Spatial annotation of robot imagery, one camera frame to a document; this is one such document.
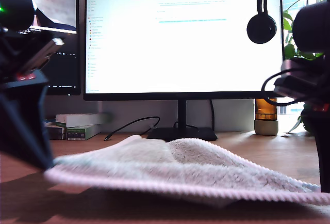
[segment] microfiber cloth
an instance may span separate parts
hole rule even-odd
[[[290,178],[200,139],[131,136],[107,148],[55,158],[45,177],[104,189],[144,191],[223,207],[238,200],[329,205],[320,186]]]

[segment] white wall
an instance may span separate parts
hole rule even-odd
[[[83,44],[84,34],[84,0],[80,3],[80,41]],[[83,75],[84,59],[81,58],[81,74]],[[215,100],[217,131],[250,131],[253,130],[253,100]],[[102,104],[104,112],[114,114],[114,121],[104,126],[104,131],[113,131],[135,119],[146,116],[160,116],[160,127],[172,126],[176,121],[176,101],[108,101]],[[59,113],[97,112],[97,102],[85,102],[81,96],[49,96],[45,101],[48,116]],[[136,123],[125,131],[140,132],[153,120]],[[211,111],[208,101],[191,100],[187,105],[187,123],[199,127],[211,126]]]

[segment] headphones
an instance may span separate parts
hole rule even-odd
[[[258,14],[251,18],[247,24],[247,35],[251,41],[257,44],[263,44],[272,40],[275,36],[277,27],[275,20],[268,15],[267,0],[257,0]]]

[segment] black device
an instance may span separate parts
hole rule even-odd
[[[285,60],[275,85],[275,92],[294,98],[290,103],[278,104],[266,96],[273,105],[305,102],[301,116],[315,136],[320,168],[321,191],[330,193],[330,156],[328,127],[330,125],[330,0],[302,8],[293,22],[293,37],[300,51],[321,53],[309,61],[301,58]]]
[[[48,30],[65,40],[41,69],[49,80],[47,95],[80,95],[79,8],[76,0],[32,0],[34,16],[19,34]]]
[[[63,41],[47,30],[17,33],[33,16],[32,0],[0,0],[0,150],[48,169],[53,156],[44,127],[47,79],[40,69]]]
[[[270,2],[281,32],[260,45],[246,34],[247,26],[260,29],[249,22],[255,13],[264,18],[260,0],[85,0],[84,99],[178,100],[178,127],[153,129],[148,138],[216,140],[211,128],[187,127],[186,101],[262,98],[265,68],[275,73],[284,59],[282,0]],[[230,59],[232,50],[244,55]],[[270,50],[268,61],[256,52]]]

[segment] wooden desk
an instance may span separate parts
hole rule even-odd
[[[54,155],[100,149],[127,137],[119,134],[103,141],[104,136],[87,141],[52,141]],[[222,133],[218,137],[216,144],[244,158],[319,184],[315,141],[305,133],[276,137]],[[54,185],[34,168],[4,154],[0,190],[2,223],[330,223],[327,206],[240,201],[213,209],[143,193]]]

